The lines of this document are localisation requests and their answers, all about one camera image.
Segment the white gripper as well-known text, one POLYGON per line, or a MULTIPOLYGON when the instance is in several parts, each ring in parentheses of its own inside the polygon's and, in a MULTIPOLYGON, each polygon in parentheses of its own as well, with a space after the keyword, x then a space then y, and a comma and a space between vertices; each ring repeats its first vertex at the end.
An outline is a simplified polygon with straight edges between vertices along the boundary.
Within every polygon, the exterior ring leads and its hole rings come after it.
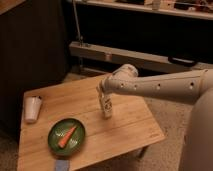
POLYGON ((109 92, 106 90, 105 83, 106 80, 101 80, 98 86, 96 87, 96 90, 100 97, 109 95, 109 92))

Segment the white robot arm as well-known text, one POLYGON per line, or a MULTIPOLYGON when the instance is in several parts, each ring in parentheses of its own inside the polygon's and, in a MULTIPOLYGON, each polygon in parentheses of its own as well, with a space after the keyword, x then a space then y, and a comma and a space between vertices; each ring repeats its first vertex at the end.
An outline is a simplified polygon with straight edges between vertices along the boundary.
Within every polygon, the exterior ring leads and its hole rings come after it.
POLYGON ((139 77, 124 64, 97 86, 106 118, 112 115, 112 93, 193 104, 178 171, 213 171, 213 69, 139 77))

